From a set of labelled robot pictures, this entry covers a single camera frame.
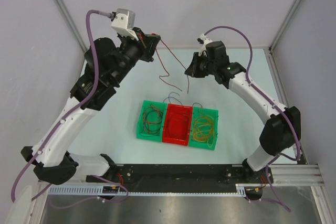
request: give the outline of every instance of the gray wall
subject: gray wall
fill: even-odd
[[[143,31],[160,34],[171,47],[197,47],[197,36],[218,25],[244,31],[252,45],[267,47],[272,42],[293,0],[64,0],[83,39],[85,26],[78,22],[88,9],[112,11],[130,8],[137,16],[135,25]],[[97,36],[115,37],[104,19],[93,19]],[[215,31],[212,40],[222,39],[226,46],[247,47],[234,32]]]
[[[302,113],[302,146],[318,163],[336,207],[336,0],[303,0],[275,49],[290,105]]]
[[[53,0],[0,0],[0,223],[25,162],[20,150],[40,140],[65,104],[82,53]],[[36,181],[32,169],[17,190]]]

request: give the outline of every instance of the white floor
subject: white floor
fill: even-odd
[[[174,50],[186,67],[192,60],[193,51]],[[182,66],[167,50],[159,53],[171,74],[166,81],[184,92],[159,79],[159,75],[165,75],[165,72],[156,55],[152,63],[138,62],[121,82],[117,93],[78,135],[70,152],[82,155],[105,153],[119,164],[240,164],[259,145],[263,129],[259,117],[240,97],[217,84],[213,76],[190,78],[190,92],[187,94],[187,78]],[[231,61],[247,66],[247,49],[231,49],[228,54]],[[277,97],[261,49],[254,50],[250,75],[270,96]],[[170,92],[179,93],[184,105],[199,102],[205,108],[219,111],[218,140],[214,151],[136,138],[136,124],[143,100],[162,102]],[[294,156],[292,148],[285,153]],[[276,163],[293,162],[282,157]]]

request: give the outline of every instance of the brown wire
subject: brown wire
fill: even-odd
[[[122,178],[120,173],[117,173],[117,176],[119,178],[119,184],[123,185],[124,184],[124,179]]]
[[[158,58],[159,58],[159,60],[160,60],[160,62],[161,62],[161,65],[162,65],[164,71],[167,73],[166,76],[159,76],[160,80],[163,81],[164,83],[166,83],[167,85],[172,86],[172,87],[175,87],[175,88],[177,88],[178,90],[180,90],[181,92],[183,92],[182,89],[180,89],[180,88],[178,88],[177,86],[172,85],[172,84],[170,84],[170,83],[168,83],[168,82],[166,82],[165,80],[162,79],[162,78],[164,78],[164,77],[169,77],[170,74],[169,74],[169,72],[167,71],[167,69],[165,68],[165,66],[164,66],[164,64],[163,64],[163,62],[162,62],[162,60],[161,60],[161,57],[160,57],[160,55],[159,55],[157,49],[155,50],[155,52],[156,52],[156,54],[157,54],[157,56],[158,56]]]
[[[265,185],[263,186],[263,188],[265,188],[265,187],[267,186],[266,180],[264,179],[264,177],[263,177],[262,175],[261,175],[260,179],[261,179],[261,183],[262,183],[262,184],[265,184]]]
[[[163,40],[161,39],[162,44],[165,45],[165,47],[169,50],[169,52],[175,57],[175,59],[181,64],[181,66],[184,68],[184,70],[186,71],[187,69],[185,68],[185,66],[182,64],[182,62],[177,58],[177,56],[170,50],[170,48],[167,46],[167,44],[165,42],[163,42]],[[187,94],[189,94],[189,76],[187,75],[187,80],[188,80],[188,88],[187,88]]]

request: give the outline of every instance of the purple cable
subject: purple cable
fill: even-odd
[[[212,29],[210,29],[209,31],[207,31],[204,35],[206,36],[207,34],[209,34],[210,32],[220,29],[220,28],[224,28],[224,29],[230,29],[233,30],[237,33],[239,33],[240,35],[243,36],[243,38],[246,40],[246,42],[248,43],[248,47],[250,49],[250,59],[246,68],[246,80],[248,82],[248,84],[254,88],[254,90],[256,90],[263,98],[265,98],[267,100],[267,102],[269,102],[269,104],[272,105],[273,108],[275,108],[282,116],[283,118],[286,120],[293,136],[294,136],[294,140],[295,140],[295,145],[296,145],[296,149],[297,149],[297,156],[296,158],[292,158],[286,154],[280,153],[279,155],[277,155],[275,158],[273,158],[267,165],[265,168],[265,173],[266,173],[266,177],[267,177],[267,181],[268,184],[270,185],[271,190],[273,191],[274,195],[276,196],[276,198],[278,199],[278,201],[274,200],[274,199],[262,199],[262,200],[256,200],[256,201],[269,201],[269,202],[275,202],[277,204],[282,205],[288,212],[291,212],[290,208],[288,206],[286,206],[286,204],[280,199],[279,195],[276,193],[274,186],[272,185],[270,178],[268,177],[268,168],[269,165],[271,165],[275,160],[277,160],[279,158],[279,156],[284,156],[292,161],[298,161],[300,159],[300,142],[298,139],[298,136],[295,132],[295,129],[292,125],[292,123],[290,122],[289,118],[282,112],[282,110],[272,101],[272,99],[270,99],[265,93],[263,93],[257,86],[255,86],[249,77],[249,71],[250,71],[250,67],[252,64],[252,59],[253,59],[253,50],[252,50],[252,45],[251,42],[249,41],[249,39],[245,36],[245,34],[243,34],[241,31],[239,31],[238,29],[234,28],[234,27],[230,27],[230,26],[216,26]]]
[[[129,192],[128,192],[127,188],[124,187],[123,185],[118,184],[118,183],[114,183],[114,182],[112,182],[112,181],[109,181],[109,180],[107,180],[107,179],[104,179],[104,178],[99,177],[99,176],[96,176],[96,175],[93,175],[93,177],[98,178],[98,179],[100,179],[100,180],[102,180],[102,181],[104,181],[104,182],[106,182],[106,183],[109,183],[109,184],[113,184],[113,185],[119,186],[119,187],[121,187],[121,188],[126,192],[126,195],[125,195],[124,197],[120,198],[120,199],[112,200],[112,199],[104,199],[104,198],[103,198],[103,199],[102,199],[102,202],[105,202],[105,201],[107,201],[107,202],[122,202],[122,201],[126,200],[126,199],[129,197]],[[78,205],[78,204],[81,204],[81,203],[83,203],[83,202],[85,202],[85,201],[92,200],[92,199],[99,199],[99,198],[100,198],[99,196],[88,197],[88,198],[82,199],[82,200],[80,200],[80,201],[78,201],[78,202],[76,202],[76,203],[73,203],[73,204],[71,204],[71,205],[64,206],[64,207],[58,207],[58,206],[55,206],[55,205],[51,202],[51,200],[49,200],[49,204],[50,204],[53,208],[56,208],[56,209],[67,209],[67,208],[70,208],[70,207],[74,207],[74,206],[76,206],[76,205]]]
[[[105,13],[105,12],[100,12],[98,10],[90,10],[87,12],[86,14],[86,29],[87,29],[87,33],[88,33],[88,37],[89,37],[89,41],[90,41],[90,46],[91,46],[91,50],[92,50],[92,56],[93,56],[93,65],[94,65],[94,75],[95,75],[95,80],[93,82],[93,87],[90,91],[90,93],[88,94],[88,96],[83,99],[80,103],[78,103],[77,105],[75,105],[72,109],[70,109],[67,113],[65,113],[64,116],[62,116],[62,120],[66,120],[66,118],[75,110],[77,110],[78,108],[80,108],[83,104],[85,104],[87,101],[89,101],[89,99],[93,96],[93,94],[95,93],[97,86],[98,86],[98,81],[99,81],[99,67],[98,67],[98,57],[97,57],[97,51],[96,51],[96,47],[94,46],[94,42],[93,42],[93,37],[92,37],[92,32],[91,32],[91,27],[90,27],[90,16],[91,14],[99,14],[105,17],[109,17],[110,18],[110,14],[109,13]],[[26,170],[28,169],[28,167],[33,163],[33,161],[37,158],[37,156],[39,155],[38,152],[39,151],[43,151],[44,147],[46,146],[46,144],[49,142],[50,138],[54,135],[54,133],[57,131],[57,129],[60,127],[61,125],[61,121],[57,122],[56,125],[51,129],[51,131],[49,132],[49,134],[47,135],[46,139],[43,141],[43,143],[41,144],[40,148],[38,149],[38,151],[35,153],[35,155],[28,161],[28,163],[24,166],[24,168],[21,170],[21,172],[17,175],[13,186],[12,186],[12,191],[10,194],[10,197],[12,199],[12,202],[15,201],[15,190],[17,187],[17,184],[19,183],[21,177],[23,176],[23,174],[26,172]],[[46,188],[44,188],[39,194],[37,194],[36,196],[34,196],[32,198],[32,200],[36,199],[38,196],[40,196],[41,194],[43,194],[49,187],[51,186],[51,184],[49,184]]]

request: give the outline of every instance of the purple cable bundle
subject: purple cable bundle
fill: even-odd
[[[284,156],[292,161],[298,161],[300,159],[300,143],[299,143],[299,139],[298,139],[298,136],[296,135],[296,132],[294,130],[294,127],[292,125],[292,123],[290,122],[289,118],[281,111],[281,109],[272,101],[272,99],[270,99],[265,93],[263,93],[257,86],[255,86],[251,80],[250,80],[250,77],[249,77],[249,71],[250,71],[250,67],[251,67],[251,64],[252,64],[252,58],[253,58],[253,50],[252,50],[252,45],[251,45],[251,42],[249,41],[249,39],[245,36],[245,34],[243,34],[241,31],[239,31],[238,29],[236,28],[233,28],[233,27],[230,27],[230,26],[216,26],[212,29],[210,29],[209,31],[207,31],[204,35],[206,36],[207,34],[209,34],[210,32],[214,31],[214,30],[217,30],[217,29],[220,29],[220,28],[223,28],[223,29],[230,29],[230,30],[233,30],[237,33],[239,33],[240,35],[243,36],[243,38],[246,40],[246,42],[248,43],[248,47],[250,49],[250,60],[248,62],[248,65],[247,65],[247,68],[246,68],[246,80],[248,82],[248,84],[254,89],[256,90],[263,98],[265,98],[269,104],[272,105],[273,108],[275,108],[282,116],[283,118],[286,120],[293,136],[294,136],[294,140],[295,140],[295,145],[296,145],[296,149],[297,149],[297,156],[296,158],[293,158],[293,157],[290,157],[286,154],[283,154],[283,153],[280,153],[279,155],[275,156],[267,165],[266,165],[266,168],[265,168],[265,173],[266,173],[266,178],[267,178],[267,181],[270,185],[270,188],[271,190],[273,191],[275,197],[278,199],[278,201],[274,200],[274,199],[260,199],[260,200],[250,200],[249,198],[246,197],[246,199],[251,202],[251,201],[269,201],[269,202],[275,202],[277,204],[280,204],[282,205],[288,212],[291,212],[290,208],[288,206],[286,206],[286,204],[280,199],[279,195],[276,193],[275,189],[274,189],[274,186],[272,185],[269,177],[268,177],[268,168],[269,168],[269,165],[271,165],[275,160],[277,160],[279,158],[279,156]]]
[[[87,101],[89,101],[91,99],[91,97],[94,95],[97,86],[98,86],[98,81],[99,81],[99,68],[98,68],[98,56],[97,56],[97,51],[96,51],[96,47],[94,46],[94,41],[93,41],[93,37],[92,37],[92,32],[91,32],[91,27],[90,27],[90,16],[91,14],[99,14],[108,18],[111,18],[111,14],[110,13],[106,13],[106,12],[101,12],[99,10],[90,10],[87,12],[86,14],[86,29],[87,29],[87,33],[88,33],[88,37],[89,37],[89,41],[90,41],[90,46],[91,46],[91,50],[92,50],[92,55],[93,55],[93,65],[94,65],[94,75],[95,75],[95,80],[93,82],[93,87],[90,91],[90,93],[88,94],[87,97],[85,97],[85,99],[83,99],[80,103],[78,103],[76,106],[74,106],[72,109],[70,109],[67,113],[65,113],[64,116],[62,116],[61,120],[66,120],[66,118],[75,110],[79,109],[83,104],[85,104]],[[59,122],[56,123],[56,125],[51,129],[51,131],[49,132],[49,134],[47,135],[46,139],[43,141],[43,143],[41,144],[40,148],[38,149],[38,151],[35,153],[35,155],[27,162],[27,164],[24,166],[24,168],[21,170],[21,172],[17,175],[13,186],[12,186],[12,191],[10,194],[10,197],[12,199],[12,202],[15,201],[15,190],[17,187],[17,184],[19,183],[21,177],[23,176],[23,174],[25,173],[25,171],[28,169],[28,167],[33,163],[33,161],[37,158],[37,156],[39,155],[38,152],[42,152],[44,147],[46,146],[46,144],[49,142],[49,140],[51,139],[51,137],[54,135],[54,133],[57,131],[57,129],[61,126],[61,120]],[[107,182],[107,183],[111,183],[114,185],[119,185],[116,183],[113,183],[109,180],[106,180],[104,178],[101,178],[99,176],[95,176],[98,179]],[[31,200],[35,200],[37,199],[40,195],[42,195],[46,190],[49,189],[49,187],[52,184],[47,185],[42,191],[40,191],[37,195],[35,195]],[[128,191],[125,187],[119,185],[121,188],[123,188],[126,191],[126,196],[120,200],[115,200],[115,201],[111,201],[111,202],[119,202],[121,200],[124,200],[128,197]]]

